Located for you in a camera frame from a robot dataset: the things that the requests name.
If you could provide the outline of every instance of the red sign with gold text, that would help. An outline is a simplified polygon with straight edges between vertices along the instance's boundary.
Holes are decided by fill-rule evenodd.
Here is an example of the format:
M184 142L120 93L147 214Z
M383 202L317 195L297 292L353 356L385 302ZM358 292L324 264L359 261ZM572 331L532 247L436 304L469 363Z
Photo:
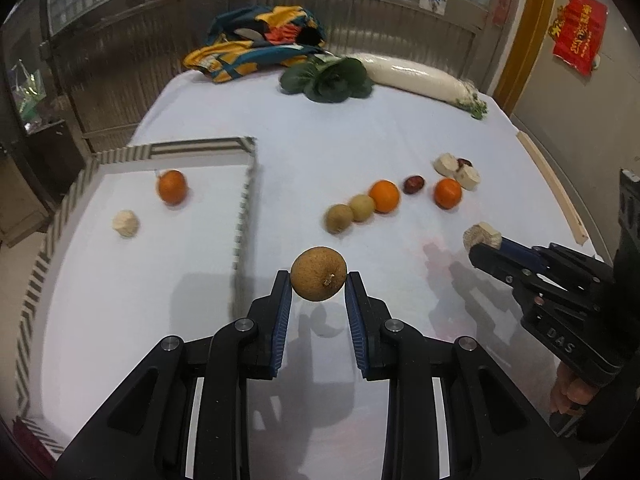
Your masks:
M562 9L561 28L554 55L582 75L591 73L607 22L607 6L596 0L569 0Z

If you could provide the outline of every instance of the table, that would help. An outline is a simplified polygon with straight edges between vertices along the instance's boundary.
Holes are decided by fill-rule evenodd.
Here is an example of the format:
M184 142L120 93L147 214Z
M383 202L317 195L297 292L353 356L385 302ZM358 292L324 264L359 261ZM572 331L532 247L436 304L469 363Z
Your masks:
M270 293L279 269L313 246L328 246L361 273L367 293L424 335L475 337L541 413L556 359L518 323L511 289L469 264L462 233L486 221L526 246L582 247L550 189L516 138L516 128L485 97L476 121L450 105L376 86L365 100L317 104L278 90L280 71L215 85L198 72L174 78L140 123L132 144L253 136L258 171L252 205L247 298ZM431 200L441 153L471 160L482 183L450 211ZM370 185L421 174L427 186L402 196L387 216L334 236L322 216ZM283 366L249 385L252 478L380 477L387 385L356 368L342 293L323 303L294 295ZM444 416L438 410L440 471L448 474Z

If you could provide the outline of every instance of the orange fruit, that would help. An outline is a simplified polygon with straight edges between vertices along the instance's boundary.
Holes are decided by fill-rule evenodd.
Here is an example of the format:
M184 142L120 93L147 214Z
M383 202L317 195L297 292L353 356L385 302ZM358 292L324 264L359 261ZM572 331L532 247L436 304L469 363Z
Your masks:
M451 209L462 200L462 186L457 180L443 178L433 188L433 200L443 209Z
M187 196L187 179L177 170L169 170L158 178L158 195L168 205L178 205Z
M400 191L396 184L388 180L379 180L371 186L369 196L376 203L376 211L379 213L392 212L400 202Z

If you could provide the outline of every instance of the floor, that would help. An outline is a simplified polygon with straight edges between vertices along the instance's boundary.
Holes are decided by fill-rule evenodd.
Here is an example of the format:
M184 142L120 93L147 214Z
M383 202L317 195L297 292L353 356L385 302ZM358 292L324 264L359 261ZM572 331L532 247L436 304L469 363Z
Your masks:
M22 297L44 234L34 233L12 248L0 246L0 415L17 414L15 348Z

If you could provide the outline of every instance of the beige wall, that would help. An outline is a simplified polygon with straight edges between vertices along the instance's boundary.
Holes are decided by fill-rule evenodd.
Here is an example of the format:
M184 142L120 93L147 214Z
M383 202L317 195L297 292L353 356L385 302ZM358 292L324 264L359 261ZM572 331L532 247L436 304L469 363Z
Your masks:
M598 1L609 7L599 69L580 76L552 55L547 36L511 119L553 159L606 257L602 242L613 256L620 233L618 171L640 174L640 46L613 2Z

